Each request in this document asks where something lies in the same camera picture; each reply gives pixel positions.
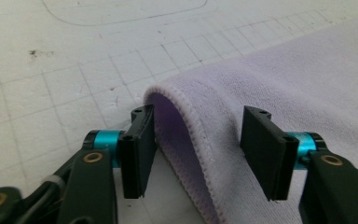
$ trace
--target fabric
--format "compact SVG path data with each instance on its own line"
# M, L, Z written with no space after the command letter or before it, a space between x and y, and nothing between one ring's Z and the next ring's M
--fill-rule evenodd
M244 105L316 132L358 168L358 19L149 88L160 147L207 223L301 223L306 171L268 202L239 147Z

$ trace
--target lavender towel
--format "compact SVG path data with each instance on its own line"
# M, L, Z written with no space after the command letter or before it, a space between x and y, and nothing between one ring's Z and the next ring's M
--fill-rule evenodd
M267 202L239 147L244 105L319 133L358 168L358 19L149 88L158 143L207 223L301 223L305 171Z

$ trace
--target grid pattern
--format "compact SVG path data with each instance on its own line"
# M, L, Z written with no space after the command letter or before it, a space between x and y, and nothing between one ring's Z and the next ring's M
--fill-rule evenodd
M253 23L220 21L219 26L209 17L196 18L192 26L200 32L171 35L170 41L140 38L131 48L120 46L125 39L120 39L119 34L105 32L100 37L113 36L106 41L115 43L106 54L91 52L76 61L62 60L56 62L59 69L49 63L36 73L21 69L22 73L0 74L0 186L16 186L25 195L33 191L40 179L80 148L88 131L128 126L129 112L142 104L146 88L153 83L280 44L350 17L345 12L332 16L329 11L313 9ZM177 32L170 33L170 26L165 29L168 35ZM54 52L30 53L33 60L37 57L54 62ZM9 63L25 66L29 62L13 59ZM191 201L162 155L157 155L155 164L149 187L152 196L137 201L118 197L124 207L120 210L121 220L166 223L173 218L173 223L201 223L197 212L187 211L192 208ZM120 173L115 171L115 175L120 195ZM164 180L168 187L163 197L157 194L162 176L168 179ZM160 211L166 208L158 204L164 204L164 200L181 204L175 208L180 212L163 216Z

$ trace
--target microfiber cloth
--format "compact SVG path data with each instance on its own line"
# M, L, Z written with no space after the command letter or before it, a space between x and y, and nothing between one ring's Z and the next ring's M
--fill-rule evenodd
M207 223L301 223L306 171L268 202L240 148L243 107L316 132L358 168L358 18L150 87L156 138Z

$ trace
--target white surface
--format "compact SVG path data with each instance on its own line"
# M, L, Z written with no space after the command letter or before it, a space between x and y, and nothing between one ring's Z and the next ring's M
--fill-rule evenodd
M358 16L354 0L138 2L0 1L0 186L28 195L152 83ZM202 223L161 154L143 199L115 173L121 223Z

